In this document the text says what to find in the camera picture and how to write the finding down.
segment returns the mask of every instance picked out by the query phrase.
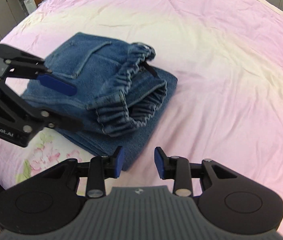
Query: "cabinet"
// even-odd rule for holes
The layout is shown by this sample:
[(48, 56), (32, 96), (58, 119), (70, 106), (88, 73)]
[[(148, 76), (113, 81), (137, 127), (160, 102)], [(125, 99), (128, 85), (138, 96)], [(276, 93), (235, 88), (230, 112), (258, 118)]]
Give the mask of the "cabinet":
[(37, 10), (38, 5), (42, 2), (43, 0), (25, 0), (24, 4), (27, 8), (28, 13), (31, 14)]
[(25, 18), (18, 0), (0, 0), (0, 41)]

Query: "denim fabric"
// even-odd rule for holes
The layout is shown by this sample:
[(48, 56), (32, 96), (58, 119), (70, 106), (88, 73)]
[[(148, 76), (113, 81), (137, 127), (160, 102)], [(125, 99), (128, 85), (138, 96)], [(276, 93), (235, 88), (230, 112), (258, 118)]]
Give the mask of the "denim fabric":
[(70, 97), (31, 80), (22, 95), (33, 106), (47, 106), (83, 120), (84, 130), (57, 129), (95, 155), (111, 155), (125, 147), (127, 169), (147, 142), (171, 98), (177, 79), (154, 68), (154, 77), (140, 63), (155, 51), (142, 44), (78, 33), (45, 60), (53, 74), (77, 87)]

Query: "pink bedsheet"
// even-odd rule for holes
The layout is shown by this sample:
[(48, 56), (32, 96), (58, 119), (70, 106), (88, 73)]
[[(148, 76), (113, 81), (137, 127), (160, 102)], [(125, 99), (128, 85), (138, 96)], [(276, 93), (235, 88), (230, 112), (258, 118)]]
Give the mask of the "pink bedsheet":
[[(194, 163), (214, 159), (283, 198), (282, 12), (262, 0), (49, 0), (2, 42), (46, 57), (78, 31), (151, 44), (152, 64), (179, 80), (139, 159), (110, 186), (171, 188), (153, 160), (161, 146)], [(21, 92), (26, 83), (9, 85)], [(39, 137), (26, 149), (2, 142), (6, 187), (25, 165), (34, 175), (63, 158), (91, 158), (55, 133)], [(198, 182), (194, 189), (200, 194)]]

